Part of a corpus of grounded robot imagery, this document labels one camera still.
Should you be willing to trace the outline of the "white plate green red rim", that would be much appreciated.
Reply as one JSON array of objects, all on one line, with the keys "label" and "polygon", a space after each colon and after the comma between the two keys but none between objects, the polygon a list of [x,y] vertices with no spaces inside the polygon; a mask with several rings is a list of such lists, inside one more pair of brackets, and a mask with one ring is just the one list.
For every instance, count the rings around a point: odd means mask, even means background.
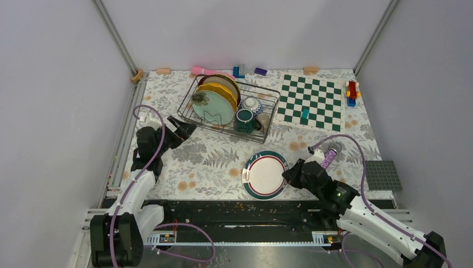
[{"label": "white plate green red rim", "polygon": [[257,200],[271,200],[285,190],[282,174],[288,170],[286,159],[275,151],[260,151],[251,156],[242,171],[245,191]]}]

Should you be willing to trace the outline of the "mint green flower plate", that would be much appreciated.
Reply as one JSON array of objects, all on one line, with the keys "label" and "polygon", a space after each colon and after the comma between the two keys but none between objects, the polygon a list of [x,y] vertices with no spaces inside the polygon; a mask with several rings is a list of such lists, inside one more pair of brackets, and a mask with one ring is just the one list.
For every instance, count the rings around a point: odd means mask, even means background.
[{"label": "mint green flower plate", "polygon": [[197,116],[214,125],[227,125],[235,115],[231,103],[212,91],[202,90],[194,93],[191,104]]}]

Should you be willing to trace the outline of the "yellow dotted scalloped plate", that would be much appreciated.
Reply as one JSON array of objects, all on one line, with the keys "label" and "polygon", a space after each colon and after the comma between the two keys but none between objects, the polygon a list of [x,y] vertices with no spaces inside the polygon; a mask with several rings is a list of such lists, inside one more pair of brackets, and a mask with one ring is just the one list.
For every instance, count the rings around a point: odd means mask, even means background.
[{"label": "yellow dotted scalloped plate", "polygon": [[228,89],[227,87],[223,85],[220,85],[217,83],[205,83],[198,86],[196,91],[197,92],[210,91],[210,92],[217,93],[218,95],[225,98],[231,104],[234,111],[237,110],[237,105],[238,105],[237,97],[232,93],[230,89]]}]

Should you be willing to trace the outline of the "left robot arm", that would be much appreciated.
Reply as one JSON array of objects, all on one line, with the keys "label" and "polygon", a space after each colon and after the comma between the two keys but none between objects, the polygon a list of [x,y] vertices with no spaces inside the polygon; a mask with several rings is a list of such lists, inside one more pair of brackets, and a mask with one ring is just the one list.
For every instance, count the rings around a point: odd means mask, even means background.
[{"label": "left robot arm", "polygon": [[171,130],[160,120],[141,118],[144,126],[136,132],[131,175],[126,188],[104,213],[90,221],[91,261],[94,267],[136,267],[143,256],[143,240],[157,226],[167,229],[173,215],[161,205],[144,205],[145,197],[157,183],[163,169],[162,155],[179,147],[197,126],[168,116]]}]

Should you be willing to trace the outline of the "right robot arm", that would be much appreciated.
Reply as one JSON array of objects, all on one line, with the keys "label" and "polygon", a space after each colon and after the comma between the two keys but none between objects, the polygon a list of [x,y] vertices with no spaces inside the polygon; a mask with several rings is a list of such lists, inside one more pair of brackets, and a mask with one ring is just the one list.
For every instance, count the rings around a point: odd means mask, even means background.
[{"label": "right robot arm", "polygon": [[432,231],[425,234],[393,218],[364,200],[353,187],[334,180],[317,161],[298,160],[283,172],[286,182],[306,189],[319,199],[321,225],[337,226],[369,242],[403,267],[442,267],[445,243]]}]

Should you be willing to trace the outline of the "purple glitter tube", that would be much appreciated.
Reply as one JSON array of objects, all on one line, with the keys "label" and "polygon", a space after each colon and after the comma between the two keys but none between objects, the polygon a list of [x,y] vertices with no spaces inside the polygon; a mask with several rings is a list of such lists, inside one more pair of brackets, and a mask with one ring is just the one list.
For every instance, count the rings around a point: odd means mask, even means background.
[{"label": "purple glitter tube", "polygon": [[325,158],[320,163],[321,167],[327,170],[328,167],[332,164],[332,162],[336,159],[336,157],[337,157],[337,151],[334,149],[328,149],[325,154]]}]

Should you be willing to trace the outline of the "floral tablecloth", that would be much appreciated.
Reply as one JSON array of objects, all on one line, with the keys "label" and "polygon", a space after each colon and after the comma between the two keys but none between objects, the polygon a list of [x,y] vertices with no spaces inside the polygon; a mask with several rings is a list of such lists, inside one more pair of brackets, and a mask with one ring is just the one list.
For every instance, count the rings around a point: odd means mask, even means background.
[{"label": "floral tablecloth", "polygon": [[[194,76],[189,71],[170,75],[151,72],[141,100],[141,116],[163,118],[177,116]],[[344,116],[346,137],[337,138],[342,151],[328,173],[336,180],[363,192],[368,199],[393,199],[391,191],[370,190],[361,179],[361,158],[380,160],[378,144],[362,99],[348,107]],[[327,132],[273,123],[264,143],[242,140],[205,128],[197,128],[191,137],[163,155],[164,167],[149,199],[249,199],[242,184],[246,161],[255,153],[272,150],[293,165],[308,156],[307,148],[320,142],[323,150],[332,141]]]}]

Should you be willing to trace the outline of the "beige plate dark red rim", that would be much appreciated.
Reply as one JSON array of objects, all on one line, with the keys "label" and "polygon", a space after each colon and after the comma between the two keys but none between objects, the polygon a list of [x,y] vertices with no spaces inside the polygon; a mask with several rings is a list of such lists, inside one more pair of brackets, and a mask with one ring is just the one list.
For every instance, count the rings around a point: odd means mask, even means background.
[{"label": "beige plate dark red rim", "polygon": [[198,83],[198,86],[201,86],[206,83],[216,83],[222,85],[229,89],[236,99],[236,104],[240,105],[241,101],[241,93],[240,88],[238,87],[237,83],[227,75],[222,74],[214,74],[214,75],[207,75],[204,76]]}]

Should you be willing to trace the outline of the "pink toy bat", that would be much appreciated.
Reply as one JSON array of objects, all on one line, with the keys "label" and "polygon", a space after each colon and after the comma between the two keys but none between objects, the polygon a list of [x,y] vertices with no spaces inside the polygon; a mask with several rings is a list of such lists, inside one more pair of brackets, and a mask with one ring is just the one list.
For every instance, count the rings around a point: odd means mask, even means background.
[{"label": "pink toy bat", "polygon": [[202,68],[200,66],[193,66],[191,68],[191,74],[193,75],[225,75],[225,76],[228,76],[230,77],[231,79],[235,80],[235,77],[231,74],[228,74],[228,73],[223,73],[223,72],[220,72],[220,71],[216,71],[216,70],[210,70],[210,69],[205,69],[205,68]]}]

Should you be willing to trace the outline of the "left wooden block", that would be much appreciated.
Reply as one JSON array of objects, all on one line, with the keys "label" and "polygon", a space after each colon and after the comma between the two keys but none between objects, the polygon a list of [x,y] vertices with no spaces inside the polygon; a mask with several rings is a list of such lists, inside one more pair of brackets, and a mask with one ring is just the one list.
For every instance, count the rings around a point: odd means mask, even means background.
[{"label": "left wooden block", "polygon": [[171,74],[171,69],[169,69],[169,68],[157,68],[157,69],[155,70],[155,72],[156,72],[157,74],[169,75],[169,74]]}]

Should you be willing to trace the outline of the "teal block on chessboard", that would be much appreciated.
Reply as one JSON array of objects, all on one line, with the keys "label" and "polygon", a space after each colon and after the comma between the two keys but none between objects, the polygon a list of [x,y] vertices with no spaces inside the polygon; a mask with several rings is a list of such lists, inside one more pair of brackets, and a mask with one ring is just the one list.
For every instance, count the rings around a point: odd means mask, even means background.
[{"label": "teal block on chessboard", "polygon": [[308,125],[308,116],[309,116],[309,110],[304,109],[301,113],[300,124],[307,126]]}]

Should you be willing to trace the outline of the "dark green mug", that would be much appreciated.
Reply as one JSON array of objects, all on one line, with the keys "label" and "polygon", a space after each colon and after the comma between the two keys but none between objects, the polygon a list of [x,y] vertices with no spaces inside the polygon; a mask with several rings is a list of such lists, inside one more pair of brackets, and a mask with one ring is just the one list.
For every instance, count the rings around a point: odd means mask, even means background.
[{"label": "dark green mug", "polygon": [[262,124],[255,118],[250,109],[239,109],[235,114],[235,130],[241,133],[250,134],[253,131],[260,131]]}]

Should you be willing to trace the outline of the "corner wooden block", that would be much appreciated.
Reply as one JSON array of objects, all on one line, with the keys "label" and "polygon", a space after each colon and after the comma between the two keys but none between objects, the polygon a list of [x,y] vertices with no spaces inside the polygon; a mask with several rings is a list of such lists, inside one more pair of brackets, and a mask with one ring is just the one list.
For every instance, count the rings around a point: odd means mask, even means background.
[{"label": "corner wooden block", "polygon": [[136,75],[133,76],[133,77],[131,77],[130,80],[131,80],[134,84],[136,84],[136,83],[138,83],[138,82],[140,81],[141,77],[143,77],[143,74],[144,74],[143,70],[142,70],[142,69],[138,69]]}]

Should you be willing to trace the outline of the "blue white patterned bowl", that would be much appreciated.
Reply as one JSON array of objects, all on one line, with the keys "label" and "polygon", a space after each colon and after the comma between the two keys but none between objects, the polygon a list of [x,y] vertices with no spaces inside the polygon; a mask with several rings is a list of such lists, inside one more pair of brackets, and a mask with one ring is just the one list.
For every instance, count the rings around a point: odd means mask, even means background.
[{"label": "blue white patterned bowl", "polygon": [[246,97],[240,102],[240,109],[249,109],[253,112],[254,116],[258,116],[263,112],[263,106],[258,98]]}]

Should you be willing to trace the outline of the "green white chessboard mat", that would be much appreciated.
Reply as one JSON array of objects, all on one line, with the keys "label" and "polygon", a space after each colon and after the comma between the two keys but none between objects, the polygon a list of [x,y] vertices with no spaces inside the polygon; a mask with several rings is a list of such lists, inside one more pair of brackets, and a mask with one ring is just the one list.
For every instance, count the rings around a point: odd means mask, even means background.
[{"label": "green white chessboard mat", "polygon": [[[328,133],[345,132],[345,90],[341,83],[283,73],[274,120],[281,124]],[[308,125],[300,124],[309,110]]]}]

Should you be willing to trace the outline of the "blue grey lego bricks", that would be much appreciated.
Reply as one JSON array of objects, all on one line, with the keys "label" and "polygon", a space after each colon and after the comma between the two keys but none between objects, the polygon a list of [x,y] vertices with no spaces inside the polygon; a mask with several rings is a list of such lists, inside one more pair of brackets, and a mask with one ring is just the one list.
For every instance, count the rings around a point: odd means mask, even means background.
[{"label": "blue grey lego bricks", "polygon": [[245,65],[239,64],[238,66],[233,67],[233,76],[236,79],[244,79],[245,78]]}]

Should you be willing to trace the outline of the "grey lego baseplate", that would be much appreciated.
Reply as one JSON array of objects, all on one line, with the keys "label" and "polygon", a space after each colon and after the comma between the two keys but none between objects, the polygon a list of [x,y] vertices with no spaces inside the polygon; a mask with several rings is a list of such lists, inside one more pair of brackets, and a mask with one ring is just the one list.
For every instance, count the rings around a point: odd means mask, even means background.
[{"label": "grey lego baseplate", "polygon": [[366,181],[369,190],[401,191],[402,185],[394,161],[366,161]]}]

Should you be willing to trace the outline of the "purple lego brick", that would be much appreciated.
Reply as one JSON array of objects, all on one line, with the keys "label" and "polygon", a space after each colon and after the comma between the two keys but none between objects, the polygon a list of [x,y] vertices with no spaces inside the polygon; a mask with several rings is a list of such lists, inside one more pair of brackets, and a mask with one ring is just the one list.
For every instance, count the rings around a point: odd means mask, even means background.
[{"label": "purple lego brick", "polygon": [[262,68],[255,68],[254,73],[261,75],[261,76],[266,76],[268,73],[268,70],[262,69]]}]

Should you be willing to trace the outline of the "red yellow blue lego toy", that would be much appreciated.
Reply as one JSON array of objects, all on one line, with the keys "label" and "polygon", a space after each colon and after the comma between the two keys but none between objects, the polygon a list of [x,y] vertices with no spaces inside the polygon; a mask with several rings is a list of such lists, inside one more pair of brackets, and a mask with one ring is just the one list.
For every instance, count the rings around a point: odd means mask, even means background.
[{"label": "red yellow blue lego toy", "polygon": [[346,102],[348,107],[355,107],[356,100],[361,96],[359,92],[359,83],[353,80],[350,80],[345,83],[346,87]]}]

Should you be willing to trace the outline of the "right wooden block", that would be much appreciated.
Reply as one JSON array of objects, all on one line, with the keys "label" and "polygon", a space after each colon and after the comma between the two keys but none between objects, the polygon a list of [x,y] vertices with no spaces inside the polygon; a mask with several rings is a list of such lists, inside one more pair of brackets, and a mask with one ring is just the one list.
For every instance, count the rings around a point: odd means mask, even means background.
[{"label": "right wooden block", "polygon": [[305,66],[303,68],[304,75],[315,75],[319,71],[319,68],[316,66]]}]

